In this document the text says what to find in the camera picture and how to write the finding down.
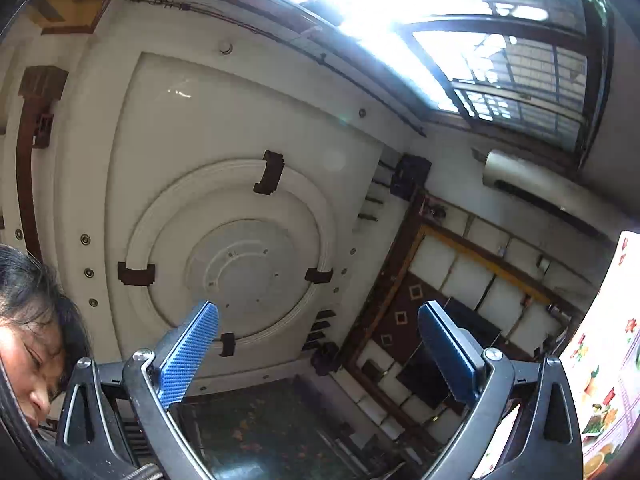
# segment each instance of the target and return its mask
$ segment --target air conditioner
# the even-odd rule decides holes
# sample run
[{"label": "air conditioner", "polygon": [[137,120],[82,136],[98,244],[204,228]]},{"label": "air conditioner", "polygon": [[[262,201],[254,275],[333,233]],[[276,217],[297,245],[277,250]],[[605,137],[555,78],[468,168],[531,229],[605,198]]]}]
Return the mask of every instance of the air conditioner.
[{"label": "air conditioner", "polygon": [[635,222],[590,191],[547,168],[492,151],[486,158],[482,183],[514,195],[596,238],[614,243]]}]

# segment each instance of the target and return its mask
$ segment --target silver bolt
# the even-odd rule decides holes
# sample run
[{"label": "silver bolt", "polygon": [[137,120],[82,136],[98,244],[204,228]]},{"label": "silver bolt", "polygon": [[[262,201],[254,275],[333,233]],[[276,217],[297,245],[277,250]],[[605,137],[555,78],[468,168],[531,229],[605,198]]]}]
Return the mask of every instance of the silver bolt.
[{"label": "silver bolt", "polygon": [[76,365],[78,368],[87,368],[88,366],[91,366],[91,359],[88,357],[81,357],[78,359]]},{"label": "silver bolt", "polygon": [[484,355],[486,355],[487,359],[491,359],[491,361],[499,361],[502,359],[502,352],[500,352],[497,348],[487,348],[484,351]]},{"label": "silver bolt", "polygon": [[133,360],[134,361],[146,361],[151,359],[154,356],[154,353],[149,350],[149,348],[141,348],[140,350],[133,352]]}]

